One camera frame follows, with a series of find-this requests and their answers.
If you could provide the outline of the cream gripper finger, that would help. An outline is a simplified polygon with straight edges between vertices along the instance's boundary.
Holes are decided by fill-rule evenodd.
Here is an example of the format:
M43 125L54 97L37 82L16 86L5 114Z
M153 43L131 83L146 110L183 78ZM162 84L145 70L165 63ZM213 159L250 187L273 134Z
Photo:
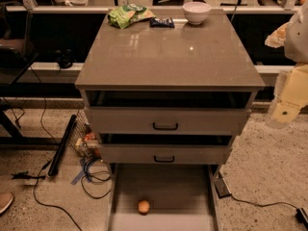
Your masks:
M267 125L274 129L285 128L307 105L308 64L296 64L292 70L282 70L276 79Z
M272 48L279 48L285 44L288 23L284 23L271 33L265 40L265 45Z

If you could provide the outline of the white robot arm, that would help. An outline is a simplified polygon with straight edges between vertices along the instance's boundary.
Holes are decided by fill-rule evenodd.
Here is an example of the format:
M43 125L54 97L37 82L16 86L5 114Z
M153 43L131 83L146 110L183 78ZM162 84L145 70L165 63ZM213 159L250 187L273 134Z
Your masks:
M292 70L281 70L278 74L269 106L268 126L282 129L308 105L308 3L271 33L265 45L284 47L285 57L295 62Z

